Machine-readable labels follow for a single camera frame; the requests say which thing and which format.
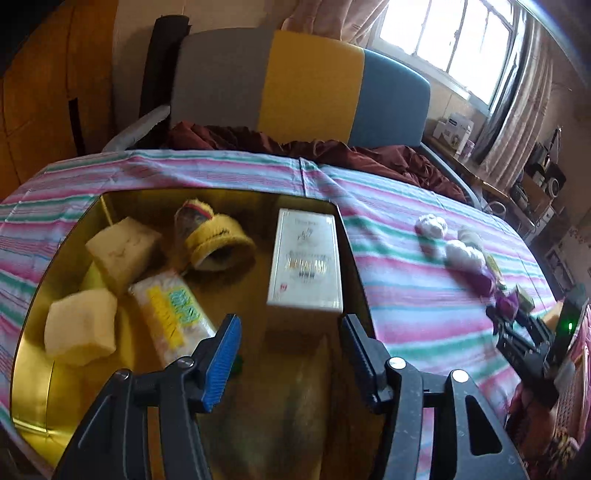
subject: sponge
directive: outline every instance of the sponge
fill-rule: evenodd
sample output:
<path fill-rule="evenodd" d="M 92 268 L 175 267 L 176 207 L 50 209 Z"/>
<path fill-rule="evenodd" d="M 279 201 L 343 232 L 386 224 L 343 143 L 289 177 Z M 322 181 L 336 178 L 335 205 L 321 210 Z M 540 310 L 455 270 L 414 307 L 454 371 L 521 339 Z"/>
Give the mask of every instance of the sponge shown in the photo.
<path fill-rule="evenodd" d="M 116 295 L 148 267 L 162 235 L 131 217 L 101 230 L 86 243 L 109 289 Z"/>
<path fill-rule="evenodd" d="M 45 350 L 57 362 L 75 367 L 115 351 L 117 298 L 106 288 L 85 290 L 57 300 L 45 323 Z"/>

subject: window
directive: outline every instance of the window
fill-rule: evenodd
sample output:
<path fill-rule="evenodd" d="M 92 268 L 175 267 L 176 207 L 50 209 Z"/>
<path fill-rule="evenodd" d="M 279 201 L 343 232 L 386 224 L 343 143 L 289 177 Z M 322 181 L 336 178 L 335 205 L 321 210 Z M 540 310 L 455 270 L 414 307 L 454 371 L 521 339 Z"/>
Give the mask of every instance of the window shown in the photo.
<path fill-rule="evenodd" d="M 391 0 L 370 48 L 489 106 L 515 37 L 515 10 L 509 0 Z"/>

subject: wooden wall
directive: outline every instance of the wooden wall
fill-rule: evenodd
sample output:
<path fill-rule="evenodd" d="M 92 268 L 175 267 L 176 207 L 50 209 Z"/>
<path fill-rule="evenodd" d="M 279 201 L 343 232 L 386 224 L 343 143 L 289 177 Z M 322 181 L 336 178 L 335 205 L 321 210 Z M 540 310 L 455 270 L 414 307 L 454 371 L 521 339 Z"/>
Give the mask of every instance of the wooden wall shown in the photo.
<path fill-rule="evenodd" d="M 0 79 L 0 199 L 46 165 L 99 152 L 113 136 L 117 5 L 118 0 L 64 1 Z M 70 118 L 76 104 L 82 133 L 77 144 Z"/>

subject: metal bolt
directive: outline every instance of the metal bolt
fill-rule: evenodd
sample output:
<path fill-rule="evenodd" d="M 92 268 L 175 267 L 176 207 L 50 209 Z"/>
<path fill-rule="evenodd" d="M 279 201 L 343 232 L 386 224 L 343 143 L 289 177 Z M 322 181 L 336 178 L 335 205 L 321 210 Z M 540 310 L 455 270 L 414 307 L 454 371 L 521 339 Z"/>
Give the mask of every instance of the metal bolt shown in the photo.
<path fill-rule="evenodd" d="M 182 368 L 183 370 L 191 368 L 194 364 L 195 360 L 193 360 L 193 358 L 191 358 L 190 356 L 182 356 L 177 360 L 177 365 L 179 366 L 179 368 Z"/>
<path fill-rule="evenodd" d="M 115 378 L 122 382 L 123 380 L 127 380 L 129 378 L 129 370 L 122 368 L 121 370 L 117 370 L 115 372 Z"/>
<path fill-rule="evenodd" d="M 406 362 L 404 358 L 400 358 L 399 356 L 393 356 L 390 360 L 388 360 L 388 365 L 396 370 L 402 370 L 406 367 Z"/>
<path fill-rule="evenodd" d="M 456 382 L 460 383 L 467 382 L 468 378 L 470 378 L 470 376 L 468 376 L 468 374 L 464 372 L 464 370 L 454 370 L 452 372 L 452 377 Z"/>

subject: yellow fabric roll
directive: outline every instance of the yellow fabric roll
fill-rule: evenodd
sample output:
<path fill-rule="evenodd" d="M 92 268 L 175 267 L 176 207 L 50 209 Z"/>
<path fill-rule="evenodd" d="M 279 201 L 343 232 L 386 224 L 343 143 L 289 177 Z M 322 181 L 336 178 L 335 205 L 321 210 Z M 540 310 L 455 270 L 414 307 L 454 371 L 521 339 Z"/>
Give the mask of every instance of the yellow fabric roll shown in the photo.
<path fill-rule="evenodd" d="M 337 40 L 276 31 L 258 129 L 279 143 L 347 142 L 361 81 L 363 49 Z"/>
<path fill-rule="evenodd" d="M 254 254 L 255 244 L 240 224 L 227 215 L 214 215 L 185 240 L 197 270 L 225 270 Z"/>

